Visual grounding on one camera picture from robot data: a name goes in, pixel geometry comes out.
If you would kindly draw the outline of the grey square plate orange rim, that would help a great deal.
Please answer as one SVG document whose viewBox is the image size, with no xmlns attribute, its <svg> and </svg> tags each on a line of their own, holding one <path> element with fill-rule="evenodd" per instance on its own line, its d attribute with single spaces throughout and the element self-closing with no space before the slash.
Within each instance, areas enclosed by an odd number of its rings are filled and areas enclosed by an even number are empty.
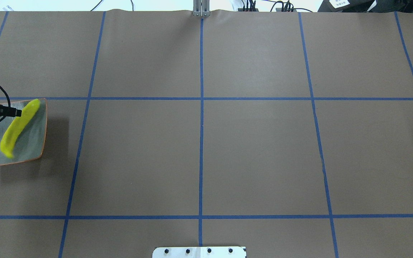
<svg viewBox="0 0 413 258">
<path fill-rule="evenodd" d="M 0 166 L 23 163 L 41 157 L 47 131 L 47 100 L 16 101 L 11 107 L 22 116 L 0 122 Z"/>
</svg>

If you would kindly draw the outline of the aluminium frame post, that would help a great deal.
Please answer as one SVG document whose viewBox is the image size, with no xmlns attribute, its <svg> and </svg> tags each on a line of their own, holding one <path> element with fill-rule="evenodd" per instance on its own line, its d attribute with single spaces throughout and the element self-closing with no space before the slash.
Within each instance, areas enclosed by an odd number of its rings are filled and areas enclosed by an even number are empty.
<svg viewBox="0 0 413 258">
<path fill-rule="evenodd" d="M 193 0 L 193 16 L 194 17 L 209 17 L 210 12 L 210 0 Z"/>
</svg>

